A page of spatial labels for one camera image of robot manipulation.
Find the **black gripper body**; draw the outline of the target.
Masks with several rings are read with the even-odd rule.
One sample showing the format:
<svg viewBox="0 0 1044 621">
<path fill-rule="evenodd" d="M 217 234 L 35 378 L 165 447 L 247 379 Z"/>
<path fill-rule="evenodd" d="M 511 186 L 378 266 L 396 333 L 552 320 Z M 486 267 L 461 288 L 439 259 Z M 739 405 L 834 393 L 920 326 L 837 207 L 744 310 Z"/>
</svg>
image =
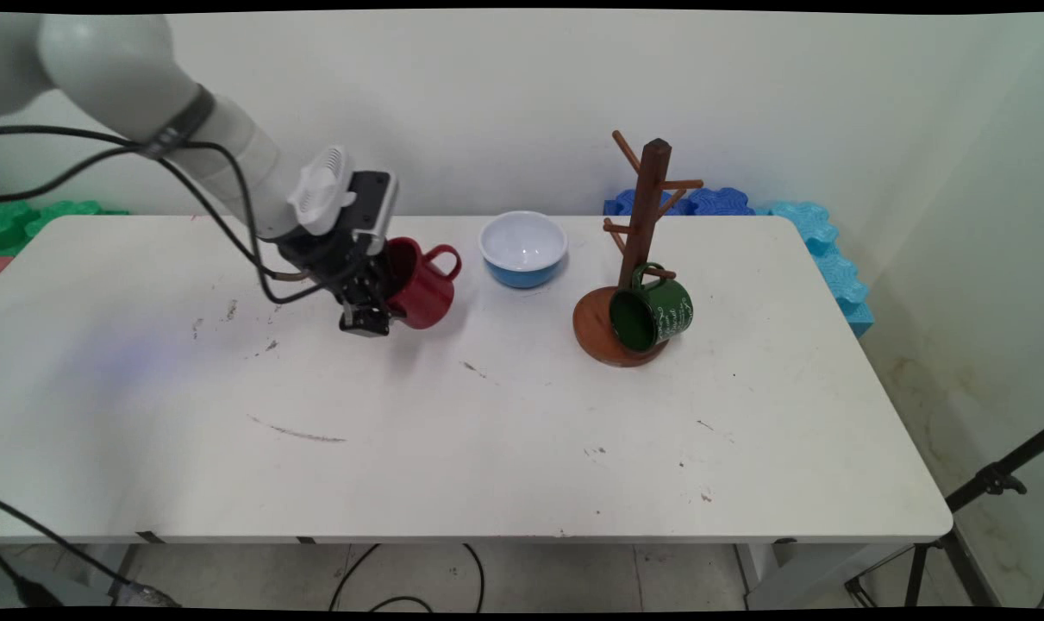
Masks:
<svg viewBox="0 0 1044 621">
<path fill-rule="evenodd" d="M 298 228 L 278 237 L 276 248 L 281 258 L 314 283 L 296 294 L 276 298 L 278 304 L 307 298 L 321 291 L 332 293 L 339 302 L 342 298 L 378 298 L 373 256 L 388 253 L 384 237 L 356 235 L 349 229 L 313 236 Z"/>
</svg>

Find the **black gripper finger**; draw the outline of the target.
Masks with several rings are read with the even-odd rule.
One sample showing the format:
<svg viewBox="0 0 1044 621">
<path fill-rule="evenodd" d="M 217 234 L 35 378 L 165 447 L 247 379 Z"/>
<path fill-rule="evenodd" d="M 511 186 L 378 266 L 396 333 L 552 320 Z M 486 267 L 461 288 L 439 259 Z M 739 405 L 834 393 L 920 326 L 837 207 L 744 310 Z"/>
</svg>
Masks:
<svg viewBox="0 0 1044 621">
<path fill-rule="evenodd" d="M 369 338 L 392 332 L 392 308 L 383 298 L 342 298 L 339 329 Z"/>
<path fill-rule="evenodd" d="M 375 278 L 375 287 L 381 310 L 384 314 L 394 314 L 389 298 L 401 288 L 401 279 L 397 274 L 388 253 L 378 253 L 373 256 L 373 278 Z"/>
</svg>

